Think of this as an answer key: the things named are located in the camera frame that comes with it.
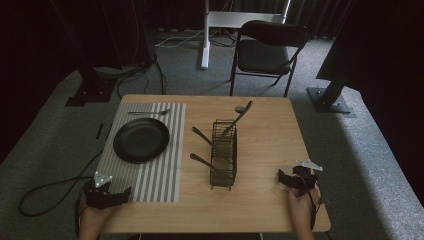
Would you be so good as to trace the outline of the white desk frame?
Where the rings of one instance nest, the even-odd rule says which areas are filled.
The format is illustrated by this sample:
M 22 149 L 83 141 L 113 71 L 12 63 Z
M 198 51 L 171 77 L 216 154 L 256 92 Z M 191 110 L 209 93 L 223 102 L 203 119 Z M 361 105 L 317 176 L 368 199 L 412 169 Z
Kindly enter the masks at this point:
M 251 13 L 251 12 L 225 12 L 211 11 L 209 0 L 204 0 L 204 37 L 200 68 L 206 70 L 209 67 L 210 28 L 240 28 L 244 23 L 251 20 L 263 20 L 268 22 L 285 23 L 292 0 L 287 0 L 279 14 Z

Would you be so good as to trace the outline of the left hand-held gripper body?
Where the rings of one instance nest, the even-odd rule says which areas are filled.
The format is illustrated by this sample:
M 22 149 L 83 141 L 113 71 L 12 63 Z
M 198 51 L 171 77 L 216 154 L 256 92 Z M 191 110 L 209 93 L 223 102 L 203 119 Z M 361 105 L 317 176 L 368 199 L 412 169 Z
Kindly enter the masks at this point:
M 86 205 L 102 210 L 114 205 L 109 193 L 112 176 L 95 172 L 94 177 L 84 187 Z

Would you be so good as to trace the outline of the person's right hand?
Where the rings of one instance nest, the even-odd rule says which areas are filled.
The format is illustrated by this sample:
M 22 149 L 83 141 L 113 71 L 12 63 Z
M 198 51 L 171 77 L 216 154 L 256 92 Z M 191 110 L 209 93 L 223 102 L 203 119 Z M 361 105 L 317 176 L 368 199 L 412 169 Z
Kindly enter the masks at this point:
M 313 205 L 319 202 L 319 192 L 316 188 L 312 189 L 309 194 L 296 196 L 294 191 L 287 187 L 288 209 L 291 222 L 295 230 L 311 228 Z

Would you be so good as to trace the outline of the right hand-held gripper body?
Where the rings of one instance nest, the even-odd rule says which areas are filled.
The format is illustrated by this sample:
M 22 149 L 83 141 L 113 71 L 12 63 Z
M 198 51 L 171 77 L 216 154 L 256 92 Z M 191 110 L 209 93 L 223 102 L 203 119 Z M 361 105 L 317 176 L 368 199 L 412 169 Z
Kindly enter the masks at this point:
M 292 173 L 296 176 L 297 181 L 295 188 L 298 190 L 299 195 L 303 195 L 315 187 L 318 176 L 314 171 L 322 171 L 323 167 L 310 159 L 296 160 L 295 163 L 296 166 L 292 169 Z

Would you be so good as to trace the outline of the grey striped placemat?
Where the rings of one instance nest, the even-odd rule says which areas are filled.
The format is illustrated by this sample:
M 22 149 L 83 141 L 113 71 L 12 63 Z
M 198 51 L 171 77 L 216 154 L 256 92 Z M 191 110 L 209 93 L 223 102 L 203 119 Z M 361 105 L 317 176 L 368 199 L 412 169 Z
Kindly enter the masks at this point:
M 166 115 L 128 115 L 130 111 L 156 112 L 172 108 Z M 118 107 L 97 171 L 111 175 L 109 192 L 121 193 L 131 188 L 131 202 L 176 202 L 179 198 L 181 158 L 185 128 L 183 103 L 122 103 Z M 154 118 L 163 122 L 170 133 L 168 146 L 154 159 L 132 164 L 120 159 L 113 149 L 117 131 L 139 118 Z

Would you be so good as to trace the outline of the black round plate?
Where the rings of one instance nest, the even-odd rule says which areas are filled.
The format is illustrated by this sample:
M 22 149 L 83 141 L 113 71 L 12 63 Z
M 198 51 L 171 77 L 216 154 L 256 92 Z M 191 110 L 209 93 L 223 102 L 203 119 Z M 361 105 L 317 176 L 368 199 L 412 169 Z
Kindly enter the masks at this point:
M 168 146 L 167 126 L 154 118 L 139 118 L 124 124 L 115 134 L 115 154 L 128 163 L 141 164 L 159 156 Z

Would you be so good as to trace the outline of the black metal stand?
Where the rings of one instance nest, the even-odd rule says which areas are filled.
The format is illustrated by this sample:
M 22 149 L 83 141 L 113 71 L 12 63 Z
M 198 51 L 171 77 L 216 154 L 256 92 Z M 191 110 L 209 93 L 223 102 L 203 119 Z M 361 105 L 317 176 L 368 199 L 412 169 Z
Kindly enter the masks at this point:
M 339 113 L 346 118 L 355 118 L 354 110 L 342 96 L 344 81 L 334 80 L 326 88 L 308 87 L 306 89 L 316 112 Z
M 62 0 L 49 1 L 66 32 L 71 56 L 82 77 L 78 90 L 74 96 L 68 98 L 66 106 L 84 106 L 88 102 L 109 102 L 115 88 L 116 78 L 107 80 L 99 77 L 83 48 L 77 31 L 65 14 Z

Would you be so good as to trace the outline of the silver fork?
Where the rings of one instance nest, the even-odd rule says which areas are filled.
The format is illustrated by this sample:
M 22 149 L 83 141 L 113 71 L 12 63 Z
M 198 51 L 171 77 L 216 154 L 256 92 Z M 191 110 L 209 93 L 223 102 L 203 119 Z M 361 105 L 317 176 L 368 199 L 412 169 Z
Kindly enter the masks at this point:
M 149 111 L 130 111 L 127 114 L 128 115 L 144 115 L 144 114 L 153 114 L 153 115 L 166 115 L 168 113 L 170 113 L 172 110 L 172 108 L 168 108 L 165 110 L 160 110 L 160 111 L 156 111 L 156 112 L 149 112 Z

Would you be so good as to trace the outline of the long black-handled utensil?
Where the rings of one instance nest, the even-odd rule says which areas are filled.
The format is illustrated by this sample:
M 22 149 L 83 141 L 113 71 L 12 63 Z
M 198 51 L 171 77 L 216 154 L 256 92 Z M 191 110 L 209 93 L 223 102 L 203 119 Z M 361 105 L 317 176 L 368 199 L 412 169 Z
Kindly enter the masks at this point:
M 236 124 L 243 118 L 243 116 L 250 110 L 250 108 L 253 105 L 253 101 L 250 100 L 248 104 L 243 108 L 243 110 L 239 113 L 239 116 L 228 126 L 225 128 L 225 130 L 220 135 L 220 138 L 218 141 L 221 141 L 231 130 L 233 127 L 236 126 Z

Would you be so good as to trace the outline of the black folding chair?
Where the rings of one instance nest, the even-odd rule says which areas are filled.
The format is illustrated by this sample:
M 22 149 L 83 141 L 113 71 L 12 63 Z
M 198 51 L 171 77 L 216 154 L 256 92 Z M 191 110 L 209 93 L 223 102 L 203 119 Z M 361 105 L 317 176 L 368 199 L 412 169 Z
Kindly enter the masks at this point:
M 237 75 L 275 78 L 275 86 L 287 75 L 283 96 L 286 97 L 292 82 L 300 51 L 309 40 L 308 29 L 303 25 L 252 20 L 238 31 L 232 69 L 230 95 L 234 93 Z

